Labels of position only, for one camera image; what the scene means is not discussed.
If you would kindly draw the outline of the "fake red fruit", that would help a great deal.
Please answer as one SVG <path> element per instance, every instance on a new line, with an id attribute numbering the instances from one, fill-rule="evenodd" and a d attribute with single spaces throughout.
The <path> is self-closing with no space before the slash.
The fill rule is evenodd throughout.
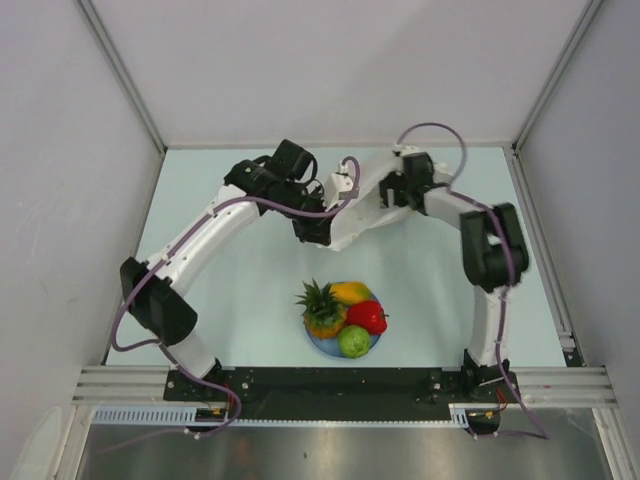
<path id="1" fill-rule="evenodd" d="M 387 330 L 387 315 L 376 300 L 367 300 L 352 305 L 346 316 L 346 323 L 364 328 L 371 335 L 381 335 Z"/>

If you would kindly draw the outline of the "white plastic bag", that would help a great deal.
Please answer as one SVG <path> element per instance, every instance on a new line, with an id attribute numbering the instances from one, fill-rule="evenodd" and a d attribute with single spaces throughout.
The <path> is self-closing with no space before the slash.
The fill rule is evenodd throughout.
<path id="1" fill-rule="evenodd" d="M 379 182 L 391 172 L 404 173 L 415 182 L 417 210 L 382 206 Z M 412 212 L 437 218 L 458 228 L 460 216 L 469 210 L 467 204 L 448 190 L 445 182 L 451 175 L 446 166 L 433 162 L 424 150 L 403 158 L 391 152 L 364 163 L 359 176 L 355 175 L 354 168 L 347 174 L 358 184 L 357 196 L 332 217 L 331 244 L 328 248 L 333 251 L 346 248 L 367 230 L 399 222 Z"/>

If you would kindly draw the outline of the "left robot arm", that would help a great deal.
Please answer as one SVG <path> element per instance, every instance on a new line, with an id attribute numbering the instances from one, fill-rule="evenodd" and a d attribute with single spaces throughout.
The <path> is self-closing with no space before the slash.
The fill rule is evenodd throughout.
<path id="1" fill-rule="evenodd" d="M 189 373 L 186 387 L 197 398 L 214 397 L 221 376 L 216 359 L 197 329 L 198 315 L 186 294 L 213 255 L 268 211 L 291 219 L 296 235 L 329 241 L 332 210 L 314 182 L 318 162 L 302 146 L 283 140 L 270 155 L 236 163 L 205 210 L 159 252 L 120 267 L 123 305 L 169 359 Z"/>

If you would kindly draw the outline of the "fake green fruit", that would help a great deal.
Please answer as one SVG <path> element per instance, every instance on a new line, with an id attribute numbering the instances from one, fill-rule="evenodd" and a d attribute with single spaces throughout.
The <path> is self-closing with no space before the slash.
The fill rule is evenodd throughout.
<path id="1" fill-rule="evenodd" d="M 338 337 L 338 347 L 346 358 L 356 359 L 366 355 L 371 348 L 371 335 L 369 332 L 355 325 L 350 325 L 341 330 Z"/>

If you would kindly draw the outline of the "fake mango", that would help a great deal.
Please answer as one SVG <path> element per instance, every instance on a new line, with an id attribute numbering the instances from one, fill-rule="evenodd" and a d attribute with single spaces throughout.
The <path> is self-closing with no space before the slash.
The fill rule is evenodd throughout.
<path id="1" fill-rule="evenodd" d="M 347 306 L 372 298 L 372 292 L 368 286 L 358 281 L 332 283 L 330 291 L 337 301 Z"/>

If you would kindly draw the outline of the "fake pineapple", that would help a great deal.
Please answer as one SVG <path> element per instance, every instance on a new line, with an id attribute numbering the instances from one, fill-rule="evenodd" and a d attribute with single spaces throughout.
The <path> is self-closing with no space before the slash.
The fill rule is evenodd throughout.
<path id="1" fill-rule="evenodd" d="M 345 306 L 331 290 L 331 284 L 320 286 L 315 279 L 302 282 L 304 291 L 297 295 L 297 305 L 304 308 L 303 323 L 316 339 L 328 340 L 338 336 L 346 323 Z"/>

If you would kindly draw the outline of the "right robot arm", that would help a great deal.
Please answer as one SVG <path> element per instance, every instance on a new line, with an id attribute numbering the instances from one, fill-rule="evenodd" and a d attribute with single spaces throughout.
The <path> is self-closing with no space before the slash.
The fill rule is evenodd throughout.
<path id="1" fill-rule="evenodd" d="M 509 294 L 529 268 L 529 253 L 515 207 L 486 205 L 436 177 L 431 156 L 396 147 L 397 166 L 378 186 L 384 208 L 409 208 L 459 230 L 463 270 L 474 287 L 474 322 L 464 350 L 461 388 L 484 401 L 499 383 L 509 385 L 506 350 Z"/>

